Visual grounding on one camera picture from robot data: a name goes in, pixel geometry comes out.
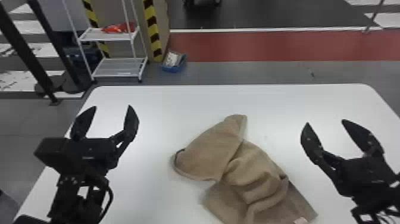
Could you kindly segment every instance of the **white table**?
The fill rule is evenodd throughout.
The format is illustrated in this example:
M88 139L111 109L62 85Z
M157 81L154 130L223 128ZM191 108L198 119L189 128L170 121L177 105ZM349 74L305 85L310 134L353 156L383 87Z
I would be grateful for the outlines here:
M139 132L107 176L115 200L102 223L220 223L201 205L212 183L183 178L169 162L177 150L234 113L248 116L246 138L270 155L319 213L313 223L355 223L354 203L341 197L305 155L300 134L306 122L326 150L345 158L359 157L361 151L341 119L370 129L384 146L387 162L400 171L400 120L366 85L100 87L81 110L98 106L88 137L121 130L128 104L139 116ZM18 215L46 219L57 178L46 168Z

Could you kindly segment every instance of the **black metal pole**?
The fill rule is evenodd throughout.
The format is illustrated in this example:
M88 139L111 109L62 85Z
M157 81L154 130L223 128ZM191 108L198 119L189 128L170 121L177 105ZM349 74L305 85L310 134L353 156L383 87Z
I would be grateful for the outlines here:
M7 38L8 42L17 51L18 56L23 60L24 64L32 72L37 82L43 88L53 103L58 100L53 94L54 85L51 79L47 76L45 69L42 67L38 59L32 53L28 44L25 42L21 33L15 27L13 21L8 16L8 13L0 3L0 30Z
M59 39L56 37L53 29L51 28L49 22L47 21L46 16L42 11L42 7L38 3L38 0L28 0L28 4L31 7L32 11L35 13L37 20L39 20L43 29L45 30L49 40L53 44L57 54L60 56L62 63L65 66L66 71L70 74L72 81L76 84L80 84L80 80L77 76L77 72L75 68L71 65L71 62L68 60L63 48L61 47L61 43Z
M378 13L380 12L380 9L382 8L382 5L383 5L384 2L385 2L385 0L380 0L378 6L376 7L375 13L371 17L371 22L365 28L364 33L369 33L370 32L371 26L375 23L375 18L378 15Z

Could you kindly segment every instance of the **hazard stripe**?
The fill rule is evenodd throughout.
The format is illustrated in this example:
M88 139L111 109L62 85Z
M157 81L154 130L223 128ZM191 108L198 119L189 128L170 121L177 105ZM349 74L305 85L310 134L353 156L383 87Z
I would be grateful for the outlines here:
M82 2L86 10L86 15L89 19L90 25L93 28L99 28L99 20L97 19L90 0L82 0ZM104 41L100 41L99 44L97 44L97 47L103 52L106 58L110 57L110 50L108 49L107 44Z
M145 19L147 21L147 31L151 43L151 51L153 52L154 61L160 62L163 59L163 50L158 33L157 18L155 16L155 8L153 0L143 0L145 7Z

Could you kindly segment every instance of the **floor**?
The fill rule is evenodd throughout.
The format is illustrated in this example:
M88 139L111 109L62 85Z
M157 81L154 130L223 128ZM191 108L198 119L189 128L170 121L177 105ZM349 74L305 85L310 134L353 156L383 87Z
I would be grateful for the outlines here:
M53 44L26 0L2 0L18 31L50 77L68 76ZM17 52L0 32L0 92L35 94L36 79L26 68ZM82 94L58 92L60 98L80 98Z
M303 0L302 4L299 1L288 4L289 0L223 0L220 8L207 6L206 0L199 1L203 1L198 2L200 7L187 11L180 1L167 0L173 15L173 29L363 27L378 0ZM49 50L48 38L37 28L35 18L24 6L25 0L1 2L9 12L14 11L11 17L18 26L30 24L28 28L32 33L23 36L46 70L63 72L59 59ZM400 27L399 5L400 0L386 0L375 26ZM166 73L160 70L159 64L152 63L145 70L141 84L137 79L102 78L97 86L365 83L400 115L399 38L400 30L382 30L370 35L360 32L234 33L228 36L226 33L173 33L171 48L189 56L182 72ZM30 77L1 35L0 52L0 77ZM1 224L11 223L44 167L33 156L41 139L63 136L88 95L49 107L48 99L32 96L18 99L1 92L0 189L4 191L0 196Z
M379 0L167 0L172 29L364 27ZM374 26L400 27L400 0L386 0Z

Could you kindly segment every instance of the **crumpled towel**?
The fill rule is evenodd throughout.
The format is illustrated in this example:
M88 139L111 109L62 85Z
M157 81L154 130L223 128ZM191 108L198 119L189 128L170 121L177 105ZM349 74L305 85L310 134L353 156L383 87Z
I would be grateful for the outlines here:
M204 206L226 224L303 224L317 214L258 146L243 140L246 116L232 115L174 156L174 169L217 183Z

